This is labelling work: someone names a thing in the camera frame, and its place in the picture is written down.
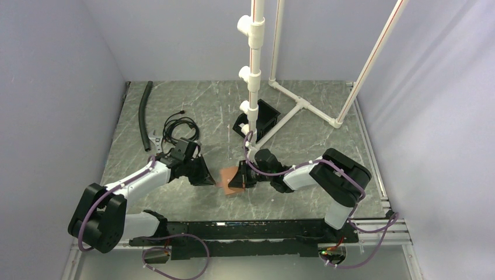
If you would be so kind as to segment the black card tray box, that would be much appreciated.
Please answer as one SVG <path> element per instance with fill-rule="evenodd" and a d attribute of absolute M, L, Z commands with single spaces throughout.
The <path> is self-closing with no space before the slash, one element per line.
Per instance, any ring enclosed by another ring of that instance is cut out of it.
<path fill-rule="evenodd" d="M 278 117 L 280 112 L 266 103 L 263 99 L 259 99 L 257 101 L 257 105 L 259 108 L 258 111 L 258 119 L 256 121 L 256 129 L 257 129 L 257 139 L 256 143 L 258 143 L 271 129 L 277 124 Z M 245 134 L 249 132 L 249 120 L 246 114 L 249 108 L 249 101 L 243 101 L 240 106 L 240 110 L 242 113 L 237 117 L 236 121 L 232 126 L 232 130 L 236 132 L 242 138 L 245 137 Z"/>

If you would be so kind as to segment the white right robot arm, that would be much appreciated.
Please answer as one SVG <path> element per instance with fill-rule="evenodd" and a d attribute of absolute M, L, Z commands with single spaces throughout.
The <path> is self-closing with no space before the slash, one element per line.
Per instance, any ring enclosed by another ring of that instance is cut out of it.
<path fill-rule="evenodd" d="M 241 160 L 234 167 L 220 171 L 221 185 L 226 194 L 268 182 L 280 193 L 292 193 L 303 187 L 317 186 L 331 198 L 322 225 L 322 236 L 336 242 L 344 235 L 344 224 L 365 197 L 371 172 L 334 148 L 321 157 L 297 166 L 283 165 L 268 149 L 255 154 L 255 161 Z"/>

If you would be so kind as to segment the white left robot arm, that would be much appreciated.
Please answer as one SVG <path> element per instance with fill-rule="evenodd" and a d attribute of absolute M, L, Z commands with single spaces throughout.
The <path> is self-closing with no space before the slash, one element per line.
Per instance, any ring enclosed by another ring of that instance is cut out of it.
<path fill-rule="evenodd" d="M 88 185 L 68 225 L 80 251 L 108 253 L 122 240 L 134 238 L 162 244 L 169 235 L 168 219 L 152 211 L 130 214 L 128 206 L 151 191 L 185 177 L 193 186 L 213 186 L 215 180 L 201 154 L 201 145 L 180 138 L 169 153 L 151 155 L 138 171 L 113 183 Z"/>

